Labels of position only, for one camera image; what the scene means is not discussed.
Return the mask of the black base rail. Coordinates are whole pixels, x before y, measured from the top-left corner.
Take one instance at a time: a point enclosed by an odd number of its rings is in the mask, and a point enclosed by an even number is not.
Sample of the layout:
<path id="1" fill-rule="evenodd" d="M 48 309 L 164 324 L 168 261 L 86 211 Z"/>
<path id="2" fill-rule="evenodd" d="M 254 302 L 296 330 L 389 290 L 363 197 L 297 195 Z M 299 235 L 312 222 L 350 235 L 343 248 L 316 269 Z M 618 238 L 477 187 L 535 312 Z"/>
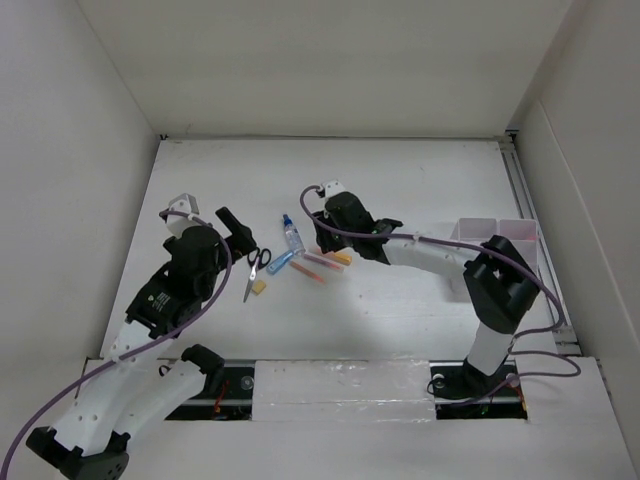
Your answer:
<path id="1" fill-rule="evenodd" d="M 424 423 L 527 418 L 520 388 L 473 405 L 454 400 L 456 363 L 426 360 L 231 361 L 172 421 Z"/>

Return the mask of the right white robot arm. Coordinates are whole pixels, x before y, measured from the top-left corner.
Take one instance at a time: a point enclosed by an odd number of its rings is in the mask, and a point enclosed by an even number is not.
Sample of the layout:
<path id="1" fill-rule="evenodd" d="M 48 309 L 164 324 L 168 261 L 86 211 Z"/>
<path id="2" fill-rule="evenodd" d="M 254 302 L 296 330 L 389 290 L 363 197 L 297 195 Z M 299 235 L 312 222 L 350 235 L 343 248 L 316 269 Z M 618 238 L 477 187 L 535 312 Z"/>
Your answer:
<path id="1" fill-rule="evenodd" d="M 324 253 L 354 250 L 361 258 L 438 275 L 452 297 L 469 302 L 479 321 L 461 366 L 436 373 L 430 386 L 449 401 L 470 401 L 493 391 L 516 332 L 540 293 L 539 280 L 507 238 L 493 235 L 479 244 L 429 239 L 399 220 L 374 219 L 360 199 L 339 182 L 316 190 L 324 206 L 313 213 L 316 241 Z"/>

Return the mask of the purple highlighter pen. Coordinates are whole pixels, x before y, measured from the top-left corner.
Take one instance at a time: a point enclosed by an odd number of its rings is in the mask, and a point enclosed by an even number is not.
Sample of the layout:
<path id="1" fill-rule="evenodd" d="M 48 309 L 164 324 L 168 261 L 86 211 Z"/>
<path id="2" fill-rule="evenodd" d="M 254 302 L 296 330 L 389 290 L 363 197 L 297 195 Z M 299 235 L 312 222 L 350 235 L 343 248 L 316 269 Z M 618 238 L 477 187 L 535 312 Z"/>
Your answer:
<path id="1" fill-rule="evenodd" d="M 344 267 L 342 265 L 336 264 L 330 260 L 327 260 L 325 258 L 321 258 L 319 256 L 316 255 L 312 255 L 309 253 L 304 253 L 303 254 L 303 258 L 309 262 L 312 262 L 314 264 L 323 266 L 326 269 L 329 269 L 331 271 L 334 272 L 339 272 L 342 273 L 344 271 Z"/>

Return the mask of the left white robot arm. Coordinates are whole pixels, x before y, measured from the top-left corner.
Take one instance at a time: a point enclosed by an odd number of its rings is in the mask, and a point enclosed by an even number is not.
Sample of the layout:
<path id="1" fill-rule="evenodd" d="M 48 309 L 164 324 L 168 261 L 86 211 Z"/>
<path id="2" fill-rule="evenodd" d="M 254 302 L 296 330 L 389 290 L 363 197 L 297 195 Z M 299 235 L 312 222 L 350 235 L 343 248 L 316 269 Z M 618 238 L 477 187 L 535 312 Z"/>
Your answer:
<path id="1" fill-rule="evenodd" d="M 223 358 L 200 344 L 150 378 L 158 358 L 213 306 L 233 264 L 257 247 L 228 208 L 216 215 L 228 237 L 178 203 L 162 212 L 172 233 L 163 244 L 169 261 L 128 307 L 106 362 L 71 385 L 73 405 L 52 425 L 31 428 L 27 447 L 65 478 L 120 478 L 134 445 L 184 401 L 222 387 Z"/>

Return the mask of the clear spray bottle blue cap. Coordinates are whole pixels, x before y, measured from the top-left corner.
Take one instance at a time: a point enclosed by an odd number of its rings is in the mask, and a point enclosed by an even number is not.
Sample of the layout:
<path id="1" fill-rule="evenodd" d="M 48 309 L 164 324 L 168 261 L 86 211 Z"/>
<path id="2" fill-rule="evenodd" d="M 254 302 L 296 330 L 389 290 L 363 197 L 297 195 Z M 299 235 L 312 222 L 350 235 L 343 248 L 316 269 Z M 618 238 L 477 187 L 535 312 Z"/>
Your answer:
<path id="1" fill-rule="evenodd" d="M 306 253 L 302 238 L 292 219 L 287 215 L 283 215 L 283 228 L 285 239 L 289 249 L 295 256 L 303 256 Z"/>

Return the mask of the yellow eraser block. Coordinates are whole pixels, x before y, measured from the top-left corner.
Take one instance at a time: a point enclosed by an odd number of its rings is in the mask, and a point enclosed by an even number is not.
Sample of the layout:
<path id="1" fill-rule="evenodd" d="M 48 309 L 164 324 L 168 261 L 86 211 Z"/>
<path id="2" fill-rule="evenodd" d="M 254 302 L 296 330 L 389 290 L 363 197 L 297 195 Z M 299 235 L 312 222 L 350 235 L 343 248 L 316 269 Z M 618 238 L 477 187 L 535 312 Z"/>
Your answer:
<path id="1" fill-rule="evenodd" d="M 256 281 L 252 286 L 252 293 L 255 295 L 260 295 L 266 288 L 266 283 L 262 280 Z"/>

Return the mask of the brown orange slim pen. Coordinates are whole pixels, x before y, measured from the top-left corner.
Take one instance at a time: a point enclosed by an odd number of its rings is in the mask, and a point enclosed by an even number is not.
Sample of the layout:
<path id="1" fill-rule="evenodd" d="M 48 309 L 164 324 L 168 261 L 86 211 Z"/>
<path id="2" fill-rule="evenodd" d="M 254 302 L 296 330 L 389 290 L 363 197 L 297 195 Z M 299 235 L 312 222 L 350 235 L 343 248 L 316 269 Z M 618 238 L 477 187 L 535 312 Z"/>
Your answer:
<path id="1" fill-rule="evenodd" d="M 292 268 L 294 268 L 296 271 L 302 273 L 303 275 L 305 275 L 308 278 L 311 278 L 312 280 L 320 283 L 320 284 L 325 284 L 326 281 L 323 277 L 321 277 L 320 275 L 316 274 L 315 272 L 309 270 L 308 268 L 304 267 L 303 265 L 299 264 L 298 262 L 292 261 L 290 263 L 290 266 Z"/>

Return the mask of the clear compartment organizer box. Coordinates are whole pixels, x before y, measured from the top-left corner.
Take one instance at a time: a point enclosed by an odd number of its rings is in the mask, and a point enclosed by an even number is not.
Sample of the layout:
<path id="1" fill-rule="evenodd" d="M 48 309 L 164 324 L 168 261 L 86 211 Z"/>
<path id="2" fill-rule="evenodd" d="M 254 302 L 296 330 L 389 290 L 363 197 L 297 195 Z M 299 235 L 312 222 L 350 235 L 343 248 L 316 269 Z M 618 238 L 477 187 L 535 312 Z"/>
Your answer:
<path id="1" fill-rule="evenodd" d="M 461 256 L 463 273 L 451 281 L 459 300 L 494 302 L 528 309 L 540 293 L 535 266 L 533 238 L 505 237 L 505 223 L 529 223 L 526 220 L 461 218 L 450 240 Z"/>

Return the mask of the black handled scissors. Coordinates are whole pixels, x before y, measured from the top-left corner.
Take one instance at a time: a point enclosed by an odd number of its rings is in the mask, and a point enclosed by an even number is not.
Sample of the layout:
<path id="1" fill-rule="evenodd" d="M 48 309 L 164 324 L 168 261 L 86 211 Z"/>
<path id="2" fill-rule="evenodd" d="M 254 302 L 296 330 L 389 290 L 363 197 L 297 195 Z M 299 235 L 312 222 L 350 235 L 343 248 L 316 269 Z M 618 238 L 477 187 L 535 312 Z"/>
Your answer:
<path id="1" fill-rule="evenodd" d="M 245 292 L 243 296 L 243 302 L 246 303 L 249 294 L 252 291 L 254 282 L 259 270 L 264 269 L 271 262 L 272 253 L 268 248 L 256 248 L 250 252 L 247 256 L 247 262 L 250 267 L 249 277 L 246 283 Z"/>

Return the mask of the aluminium frame rail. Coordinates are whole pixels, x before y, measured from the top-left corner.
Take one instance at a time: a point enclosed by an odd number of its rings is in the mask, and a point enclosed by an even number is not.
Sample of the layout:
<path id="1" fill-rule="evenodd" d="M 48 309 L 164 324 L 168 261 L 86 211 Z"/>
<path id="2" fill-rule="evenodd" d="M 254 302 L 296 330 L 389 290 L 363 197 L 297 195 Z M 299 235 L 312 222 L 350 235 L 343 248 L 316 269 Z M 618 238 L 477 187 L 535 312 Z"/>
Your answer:
<path id="1" fill-rule="evenodd" d="M 583 352 L 572 325 L 570 315 L 567 311 L 559 279 L 555 272 L 549 249 L 543 235 L 542 226 L 539 222 L 534 201 L 529 191 L 524 170 L 518 156 L 516 147 L 517 135 L 518 132 L 516 130 L 507 130 L 503 136 L 498 138 L 497 142 L 519 215 L 523 220 L 535 225 L 536 233 L 533 234 L 533 240 L 535 242 L 535 247 L 533 248 L 533 251 L 535 252 L 535 266 L 533 267 L 533 270 L 559 301 L 561 311 L 565 319 L 564 325 L 558 327 L 552 333 L 554 342 L 560 354 L 568 356 L 582 356 Z"/>

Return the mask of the blue correction tape dispenser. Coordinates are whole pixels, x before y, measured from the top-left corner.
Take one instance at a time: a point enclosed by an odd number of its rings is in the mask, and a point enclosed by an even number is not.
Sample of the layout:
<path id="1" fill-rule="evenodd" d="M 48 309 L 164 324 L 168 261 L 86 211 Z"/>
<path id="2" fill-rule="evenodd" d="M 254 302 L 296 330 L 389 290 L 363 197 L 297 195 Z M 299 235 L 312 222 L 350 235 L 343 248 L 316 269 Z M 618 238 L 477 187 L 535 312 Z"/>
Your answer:
<path id="1" fill-rule="evenodd" d="M 267 267 L 266 271 L 269 275 L 277 274 L 286 264 L 294 257 L 294 252 L 288 250 L 274 259 Z"/>

